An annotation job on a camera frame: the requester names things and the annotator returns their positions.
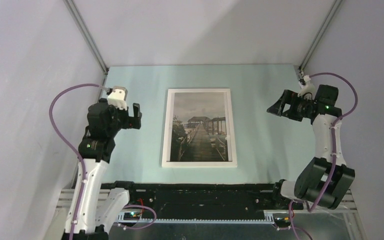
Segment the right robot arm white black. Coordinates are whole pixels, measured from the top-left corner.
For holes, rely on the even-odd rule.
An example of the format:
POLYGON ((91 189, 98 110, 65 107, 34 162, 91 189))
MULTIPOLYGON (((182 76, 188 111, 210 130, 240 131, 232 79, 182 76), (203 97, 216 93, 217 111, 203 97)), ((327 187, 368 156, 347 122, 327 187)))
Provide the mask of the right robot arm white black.
POLYGON ((334 210, 355 179, 342 154, 340 129, 342 109, 335 106, 338 88, 320 85, 297 93, 284 90, 267 109, 278 117, 301 122, 309 119, 315 137, 315 154, 295 181, 281 179, 274 185, 271 204, 284 209, 291 200, 312 202, 313 206, 334 210))

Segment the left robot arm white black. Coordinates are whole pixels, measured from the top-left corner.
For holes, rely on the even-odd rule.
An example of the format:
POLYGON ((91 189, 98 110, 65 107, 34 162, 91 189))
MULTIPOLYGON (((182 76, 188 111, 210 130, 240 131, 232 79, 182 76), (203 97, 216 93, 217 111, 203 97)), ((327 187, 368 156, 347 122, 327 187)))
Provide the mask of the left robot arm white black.
POLYGON ((110 165, 120 130, 141 128, 140 104, 129 110, 118 109, 105 98, 88 108, 84 135, 78 146, 80 155, 78 177, 73 199, 65 221, 63 240, 107 240, 119 211, 133 208, 138 194, 130 189, 115 188, 102 206, 98 206, 103 176, 110 165))

